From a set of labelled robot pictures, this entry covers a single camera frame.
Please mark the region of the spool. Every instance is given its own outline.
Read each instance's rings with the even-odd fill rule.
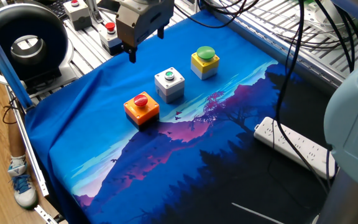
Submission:
[[[37,43],[21,49],[17,44],[26,37],[36,38]],[[1,8],[0,45],[28,87],[61,76],[58,67],[67,52],[67,33],[59,18],[42,4],[30,2]]]

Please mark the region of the red button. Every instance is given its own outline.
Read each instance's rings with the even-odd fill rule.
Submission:
[[[147,96],[145,95],[137,95],[134,98],[134,103],[136,106],[146,106],[148,102]]]
[[[116,24],[113,22],[108,22],[106,24],[106,28],[108,31],[112,32],[112,31],[114,31],[114,28],[116,28]]]

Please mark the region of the white power strip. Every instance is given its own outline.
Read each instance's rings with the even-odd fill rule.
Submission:
[[[307,139],[306,137],[294,132],[290,128],[282,125],[282,128],[290,139],[292,144],[298,149],[302,156],[309,162],[313,167],[316,173],[324,178],[326,177],[326,156],[327,149],[323,146],[320,146],[313,141]],[[285,140],[284,136],[281,134],[277,122],[273,119],[266,117],[260,124],[255,127],[254,137],[259,141],[262,141],[266,145],[273,147],[273,130],[274,130],[274,149],[278,152],[281,152],[284,156],[292,159],[293,161],[299,163],[301,166],[307,168],[306,164],[301,160],[301,158],[296,154],[296,152],[291,148],[289,143]],[[335,160],[333,156],[329,155],[329,178],[332,178],[335,173]]]

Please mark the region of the blue pole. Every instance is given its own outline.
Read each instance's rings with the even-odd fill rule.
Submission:
[[[13,69],[9,60],[7,59],[1,46],[0,46],[0,71],[4,75],[6,81],[8,82],[9,86],[12,88],[13,92],[16,95],[16,98],[22,104],[24,109],[31,107],[33,103],[31,102],[29,95],[27,94],[22,83],[17,77],[15,70]]]

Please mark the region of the green button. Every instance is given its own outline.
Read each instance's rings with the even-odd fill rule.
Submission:
[[[197,56],[204,60],[210,60],[215,56],[215,50],[208,46],[200,47],[197,50]]]

